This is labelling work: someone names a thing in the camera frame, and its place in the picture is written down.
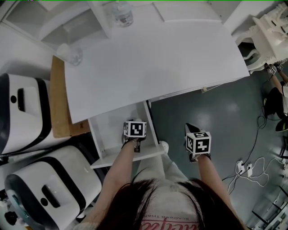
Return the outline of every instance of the white tabletop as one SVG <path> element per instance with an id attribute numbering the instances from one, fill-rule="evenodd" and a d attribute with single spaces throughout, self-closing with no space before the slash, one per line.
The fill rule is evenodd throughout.
<path id="1" fill-rule="evenodd" d="M 248 76 L 220 22 L 164 22 L 151 5 L 133 9 L 134 23 L 65 64 L 72 122 L 161 95 Z"/>

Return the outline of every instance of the person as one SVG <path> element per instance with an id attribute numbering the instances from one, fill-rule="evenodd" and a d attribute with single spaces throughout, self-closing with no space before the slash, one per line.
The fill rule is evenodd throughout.
<path id="1" fill-rule="evenodd" d="M 166 154 L 141 160 L 131 179 L 134 147 L 126 143 L 107 173 L 90 214 L 74 230 L 244 230 L 207 155 L 201 180 L 188 180 Z"/>
<path id="2" fill-rule="evenodd" d="M 265 65 L 268 73 L 271 73 L 270 69 L 273 65 Z M 277 132 L 282 132 L 288 129 L 288 77 L 279 68 L 279 64 L 275 64 L 279 75 L 283 81 L 279 81 L 275 74 L 272 74 L 271 79 L 274 84 L 274 88 L 269 92 L 264 99 L 264 115 L 267 118 L 268 115 L 277 114 L 282 119 L 276 126 Z"/>

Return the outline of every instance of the white cabinet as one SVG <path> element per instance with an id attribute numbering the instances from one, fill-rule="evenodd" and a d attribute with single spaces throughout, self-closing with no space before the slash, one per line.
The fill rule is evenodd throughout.
<path id="1" fill-rule="evenodd" d="M 140 118 L 147 122 L 147 137 L 141 142 L 140 153 L 135 153 L 133 161 L 165 153 L 163 146 L 158 143 L 148 102 L 140 102 L 88 119 L 99 155 L 99 160 L 91 168 L 113 164 L 122 147 L 123 124 L 132 118 Z"/>
<path id="2" fill-rule="evenodd" d="M 108 39 L 112 29 L 110 16 L 97 1 L 16 1 L 2 22 L 54 55 L 63 43 L 86 49 Z"/>

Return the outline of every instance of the dark hair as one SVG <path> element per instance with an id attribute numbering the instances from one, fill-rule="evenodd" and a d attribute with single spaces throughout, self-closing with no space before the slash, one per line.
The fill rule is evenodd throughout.
<path id="1" fill-rule="evenodd" d="M 139 230 L 147 206 L 156 190 L 154 180 L 143 180 L 123 186 L 113 198 L 97 230 Z M 204 182 L 192 179 L 179 182 L 196 210 L 199 230 L 244 230 L 239 219 L 224 201 Z"/>

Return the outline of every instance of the gray floor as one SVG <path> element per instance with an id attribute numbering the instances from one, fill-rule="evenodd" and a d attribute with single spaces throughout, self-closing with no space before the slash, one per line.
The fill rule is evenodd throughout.
<path id="1" fill-rule="evenodd" d="M 257 132 L 257 117 L 262 115 L 262 83 L 268 79 L 264 71 L 254 72 L 250 77 L 221 85 L 206 93 L 200 90 L 167 98 L 152 103 L 152 114 L 160 140 L 169 144 L 169 156 L 187 177 L 199 178 L 197 163 L 191 164 L 184 148 L 184 124 L 193 123 L 211 133 L 211 157 L 222 178 L 235 174 L 237 160 L 247 159 Z M 272 83 L 264 85 L 266 91 Z M 259 131 L 255 149 L 249 162 L 265 157 L 265 166 L 278 154 L 282 147 L 282 136 L 276 133 L 277 121 L 268 120 L 266 127 Z M 263 161 L 259 160 L 254 175 L 262 172 Z M 267 172 L 270 175 L 266 187 L 240 178 L 231 194 L 232 204 L 248 226 L 255 225 L 256 218 L 251 211 L 264 215 L 271 202 L 279 193 L 278 185 L 281 164 L 274 160 Z M 259 178 L 265 184 L 267 177 Z"/>

